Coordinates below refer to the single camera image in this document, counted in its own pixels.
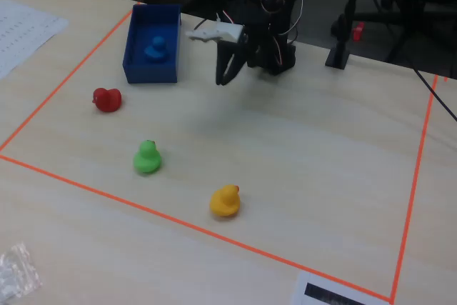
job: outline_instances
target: clear plastic wrap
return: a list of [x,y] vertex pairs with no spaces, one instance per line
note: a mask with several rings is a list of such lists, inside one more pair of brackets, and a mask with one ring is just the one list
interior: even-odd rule
[[0,256],[0,304],[25,296],[40,286],[39,275],[24,243]]

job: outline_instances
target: floor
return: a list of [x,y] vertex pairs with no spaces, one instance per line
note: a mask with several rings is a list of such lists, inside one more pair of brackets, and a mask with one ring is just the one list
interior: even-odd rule
[[[304,0],[303,16],[298,25],[299,35],[297,41],[329,49],[332,48],[336,40],[330,35],[330,27],[343,11],[346,1]],[[293,18],[297,18],[299,10],[300,6],[296,4]],[[373,4],[373,0],[358,0],[357,10],[376,11],[376,7]],[[452,24],[450,23],[443,24],[441,29],[453,33]],[[352,54],[383,61],[392,44],[392,39],[383,24],[367,23],[363,30],[362,40],[359,42],[351,40],[348,47]],[[413,62],[419,70],[441,76],[450,76],[451,54],[425,37],[419,35],[414,37],[407,43],[405,50],[412,56]],[[401,54],[394,63],[409,67],[408,62]]]

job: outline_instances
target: green rubber duck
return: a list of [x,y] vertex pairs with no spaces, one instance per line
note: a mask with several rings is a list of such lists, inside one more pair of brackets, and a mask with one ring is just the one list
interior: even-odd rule
[[140,149],[134,157],[134,167],[141,173],[152,173],[156,171],[162,162],[160,153],[157,151],[156,142],[143,141]]

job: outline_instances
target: orange tape boundary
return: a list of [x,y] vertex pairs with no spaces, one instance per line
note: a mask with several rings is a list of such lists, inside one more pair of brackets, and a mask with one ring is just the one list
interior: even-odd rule
[[64,79],[62,82],[43,100],[41,104],[26,118],[25,121],[13,132],[13,134],[6,139],[6,141],[0,146],[0,151],[2,151],[13,139],[17,136],[17,134],[35,117],[35,115],[43,108],[46,103],[51,100],[51,98],[57,93],[57,91],[81,68],[81,66],[86,63],[86,61],[92,56],[95,51],[100,48],[100,46],[105,43],[105,41],[125,22],[126,19],[131,15],[130,10],[122,19],[112,28],[109,33],[105,35],[104,38],[84,57],[84,59],[79,62],[79,64],[71,71],[71,73]]
[[[437,83],[438,83],[438,75],[435,75],[435,79],[433,80],[433,85],[432,85],[432,89],[434,91],[435,91]],[[400,252],[398,253],[397,266],[396,266],[396,270],[395,270],[395,276],[393,278],[391,298],[389,300],[390,304],[393,304],[395,302],[395,297],[397,295],[398,281],[400,280],[401,267],[403,266],[403,258],[405,256],[406,241],[408,239],[409,224],[411,223],[411,215],[413,213],[414,198],[416,197],[417,181],[419,178],[419,171],[421,170],[423,146],[426,142],[428,121],[430,119],[431,107],[433,105],[434,99],[435,98],[434,98],[433,94],[430,93],[430,96],[428,97],[426,116],[423,120],[421,142],[419,143],[419,148],[418,148],[418,152],[417,152],[416,167],[414,168],[413,183],[411,185],[411,193],[409,195],[408,211],[406,212],[405,226],[403,228],[403,236],[401,238]]]
[[180,224],[182,226],[185,226],[187,228],[190,228],[190,229],[193,229],[193,230],[196,230],[196,231],[199,231],[201,232],[202,234],[205,234],[205,235],[208,235],[208,236],[212,236],[216,239],[220,239],[222,241],[225,241],[227,243],[230,243],[230,244],[233,244],[235,246],[239,246],[240,248],[243,248],[245,250],[249,250],[249,251],[252,251],[253,253],[256,253],[256,254],[259,254],[259,255],[262,255],[262,256],[265,256],[265,257],[268,257],[269,259],[273,259],[273,260],[276,260],[278,262],[281,262],[283,264],[288,264],[289,266],[292,266],[292,267],[295,267],[295,268],[298,268],[298,269],[301,269],[303,271],[308,271],[310,273],[313,273],[315,275],[319,275],[319,276],[322,276],[323,278],[325,279],[328,279],[328,280],[331,280],[331,281],[335,281],[339,284],[342,284],[344,286],[347,286],[347,287],[350,287],[352,289],[355,289],[357,291],[360,291],[360,292],[363,292],[365,294],[368,294],[370,296],[373,296],[375,298],[378,298],[380,300],[384,300],[384,301],[388,301],[389,298],[387,296],[383,296],[383,295],[380,295],[380,294],[377,294],[376,292],[373,292],[369,289],[365,289],[361,286],[358,286],[358,285],[355,285],[355,284],[352,284],[351,282],[348,282],[348,281],[344,281],[342,279],[338,279],[334,276],[331,276],[331,275],[328,275],[328,274],[325,274],[321,271],[317,271],[315,269],[312,269],[312,268],[308,268],[306,266],[303,266],[301,264],[297,264],[296,262],[293,262],[293,261],[290,261],[288,259],[284,259],[280,256],[277,256],[277,255],[273,255],[273,254],[270,254],[270,253],[267,253],[266,251],[263,251],[263,250],[260,250],[260,249],[257,249],[257,248],[254,248],[253,246],[249,246],[247,244],[244,244],[244,243],[241,243],[239,241],[235,241],[234,239],[230,239],[228,237],[225,237],[225,236],[222,236],[220,234],[217,234],[216,232],[213,232],[213,231],[209,231],[207,229],[204,229],[204,228],[201,228],[200,226],[197,226],[197,225],[194,225],[194,224],[191,224],[191,223],[188,223],[186,221],[183,221],[181,219],[177,219],[175,217],[172,217],[172,216],[169,216],[168,214],[164,214],[162,212],[159,212],[159,211],[156,211],[156,210],[153,210],[153,209],[150,209],[149,207],[147,206],[143,206],[143,205],[140,205],[140,204],[137,204],[137,203],[134,203],[132,201],[129,201],[127,199],[124,199],[124,198],[121,198],[119,196],[114,196],[113,194],[110,194],[110,193],[106,193],[106,192],[103,192],[103,191],[100,191],[98,189],[95,189],[93,187],[90,187],[90,186],[86,186],[86,185],[83,185],[83,184],[80,184],[79,182],[76,182],[76,181],[72,181],[72,180],[69,180],[67,178],[64,178],[62,176],[59,176],[59,175],[56,175],[56,174],[53,174],[51,172],[48,172],[48,171],[45,171],[43,169],[40,169],[38,167],[35,167],[35,166],[32,166],[30,164],[25,164],[24,162],[21,162],[21,161],[18,161],[16,159],[12,159],[10,157],[7,157],[7,156],[4,156],[4,155],[0,155],[0,159],[4,160],[4,161],[8,161],[8,162],[11,162],[13,164],[16,164],[18,166],[22,166],[24,168],[27,168],[27,169],[31,169],[32,171],[36,171],[40,174],[44,174],[44,175],[47,175],[47,176],[50,176],[51,178],[53,179],[56,179],[56,180],[59,180],[59,181],[62,181],[62,182],[65,182],[66,184],[70,184],[72,186],[75,186],[75,187],[79,187],[80,189],[84,189],[86,191],[89,191],[89,192],[92,192],[92,193],[95,193],[95,194],[98,194],[99,196],[104,196],[110,200],[114,200],[114,201],[117,201],[119,203],[122,203],[122,204],[125,204],[125,205],[128,205],[128,206],[131,206],[131,207],[134,207],[135,209],[138,209],[138,210],[142,210],[142,211],[145,211],[145,212],[148,212],[150,214],[153,214],[155,216],[158,216],[158,217],[161,217],[163,219],[167,219],[169,221],[172,221],[174,223],[177,223],[177,224]]
[[[22,124],[13,132],[13,134],[0,146],[0,151],[2,151],[14,139],[14,137],[17,136],[17,134],[44,107],[44,105],[46,105],[46,103],[49,100],[51,100],[51,98],[59,91],[59,89],[84,65],[84,63],[86,63],[86,61],[94,54],[94,52],[120,27],[120,25],[122,25],[125,22],[125,20],[127,20],[130,17],[132,11],[133,10],[130,10],[124,17],[122,17],[122,19],[105,35],[105,37],[97,45],[95,45],[95,47],[86,55],[86,57],[84,57],[84,59],[81,62],[79,62],[79,64],[73,69],[73,71],[71,71],[71,73],[43,100],[43,102],[26,118],[26,120],[24,122],[22,122]],[[437,82],[438,82],[438,75],[435,75],[435,78],[433,80],[433,86],[432,86],[433,90],[435,90]],[[297,269],[301,269],[303,271],[307,271],[307,272],[313,273],[313,274],[321,276],[321,277],[323,277],[325,279],[334,281],[336,283],[342,284],[344,286],[350,287],[350,288],[355,289],[357,291],[360,291],[362,293],[365,293],[365,294],[368,294],[370,296],[373,296],[373,297],[375,297],[377,299],[380,299],[380,300],[383,300],[383,301],[387,301],[390,304],[394,304],[395,298],[396,298],[396,292],[397,292],[397,289],[398,289],[398,281],[400,279],[401,268],[402,268],[402,265],[403,265],[403,258],[404,258],[404,254],[405,254],[405,250],[406,250],[406,241],[407,241],[407,238],[408,238],[408,231],[409,231],[409,226],[410,226],[410,223],[411,223],[411,215],[412,215],[412,212],[413,212],[413,204],[414,204],[414,199],[415,199],[415,196],[416,196],[416,187],[417,187],[417,182],[418,182],[419,171],[420,171],[420,168],[421,168],[423,146],[425,144],[427,128],[428,128],[428,122],[429,122],[429,119],[430,119],[430,113],[431,113],[431,107],[432,107],[432,104],[433,104],[433,99],[434,99],[433,94],[430,94],[430,96],[428,98],[428,106],[427,106],[426,117],[424,119],[423,128],[422,128],[421,141],[420,141],[419,148],[418,148],[418,155],[417,155],[417,158],[416,158],[416,167],[414,169],[413,183],[412,183],[412,186],[411,186],[411,193],[410,193],[409,203],[408,203],[408,211],[406,213],[405,226],[403,228],[403,236],[402,236],[402,239],[401,239],[400,252],[398,254],[396,271],[395,271],[395,276],[394,276],[394,279],[393,279],[393,286],[392,286],[391,296],[390,297],[383,296],[381,294],[377,294],[376,292],[373,292],[373,291],[371,291],[369,289],[365,289],[365,288],[363,288],[361,286],[352,284],[351,282],[344,281],[343,279],[339,279],[339,278],[336,278],[334,276],[325,274],[325,273],[323,273],[321,271],[317,271],[315,269],[308,268],[308,267],[303,266],[301,264],[297,264],[296,262],[290,261],[288,259],[284,259],[284,258],[282,258],[280,256],[277,256],[277,255],[274,255],[274,254],[270,254],[270,253],[268,253],[266,251],[262,251],[260,249],[254,248],[252,246],[249,246],[247,244],[241,243],[239,241],[235,241],[233,239],[230,239],[228,237],[222,236],[222,235],[217,234],[215,232],[212,232],[212,231],[209,231],[207,229],[201,228],[200,226],[197,226],[197,225],[188,223],[186,221],[177,219],[175,217],[169,216],[168,214],[164,214],[162,212],[150,209],[147,206],[143,206],[143,205],[134,203],[132,201],[129,201],[127,199],[123,199],[123,198],[120,198],[118,196],[114,196],[112,194],[100,191],[100,190],[95,189],[93,187],[83,185],[83,184],[81,184],[79,182],[72,181],[72,180],[64,178],[62,176],[58,176],[58,175],[53,174],[53,173],[51,173],[49,171],[45,171],[43,169],[40,169],[38,167],[26,164],[26,163],[18,161],[16,159],[12,159],[12,158],[9,158],[9,157],[4,156],[4,155],[0,155],[0,159],[3,159],[4,161],[11,162],[11,163],[16,164],[18,166],[22,166],[24,168],[30,169],[30,170],[35,171],[37,173],[49,176],[49,177],[51,177],[53,179],[65,182],[65,183],[70,184],[72,186],[79,187],[80,189],[84,189],[86,191],[90,191],[92,193],[98,194],[99,196],[104,196],[104,197],[106,197],[106,198],[108,198],[110,200],[114,200],[114,201],[120,202],[122,204],[134,207],[136,209],[148,212],[148,213],[153,214],[155,216],[159,216],[159,217],[161,217],[163,219],[167,219],[169,221],[172,221],[174,223],[180,224],[180,225],[185,226],[187,228],[199,231],[202,234],[206,234],[206,235],[212,236],[212,237],[214,237],[216,239],[220,239],[222,241],[225,241],[227,243],[233,244],[233,245],[238,246],[240,248],[246,249],[248,251],[252,251],[253,253],[265,256],[267,258],[273,259],[273,260],[281,262],[283,264],[287,264],[287,265],[295,267]]]

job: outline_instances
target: paper sheet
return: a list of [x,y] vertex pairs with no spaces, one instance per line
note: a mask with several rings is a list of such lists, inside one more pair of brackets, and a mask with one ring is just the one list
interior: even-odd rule
[[67,25],[66,19],[0,0],[0,79]]

